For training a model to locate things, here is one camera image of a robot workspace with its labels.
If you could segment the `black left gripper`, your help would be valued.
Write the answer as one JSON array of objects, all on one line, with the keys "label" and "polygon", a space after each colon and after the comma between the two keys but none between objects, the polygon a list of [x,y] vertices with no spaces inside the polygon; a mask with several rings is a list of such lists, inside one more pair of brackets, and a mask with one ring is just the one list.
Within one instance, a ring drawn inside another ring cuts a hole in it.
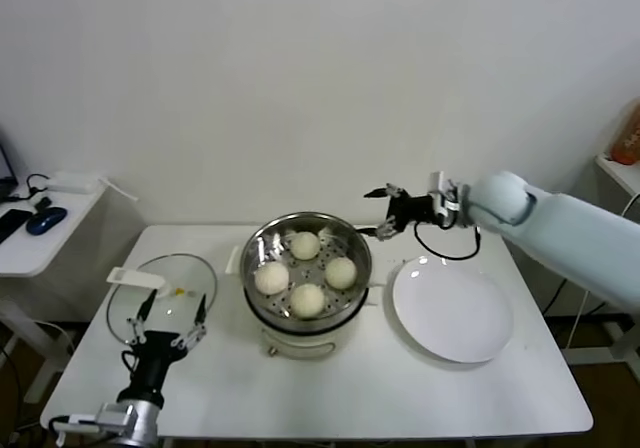
[{"label": "black left gripper", "polygon": [[145,322],[154,301],[155,290],[152,290],[140,305],[136,316],[127,319],[132,333],[128,344],[134,346],[133,353],[137,359],[130,387],[135,391],[147,393],[159,393],[170,366],[184,359],[187,355],[186,348],[194,348],[207,333],[206,296],[203,295],[196,310],[193,326],[186,334],[180,336],[170,332],[145,334]]}]

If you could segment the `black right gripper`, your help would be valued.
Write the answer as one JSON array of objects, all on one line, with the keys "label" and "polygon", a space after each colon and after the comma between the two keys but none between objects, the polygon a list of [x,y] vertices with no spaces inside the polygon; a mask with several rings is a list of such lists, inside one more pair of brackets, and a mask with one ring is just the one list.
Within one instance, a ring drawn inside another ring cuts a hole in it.
[{"label": "black right gripper", "polygon": [[364,195],[365,198],[387,198],[389,204],[384,222],[375,227],[357,228],[356,232],[379,241],[387,241],[412,223],[426,223],[441,226],[445,215],[436,209],[433,195],[411,196],[401,187],[387,183],[384,187],[374,188]]}]

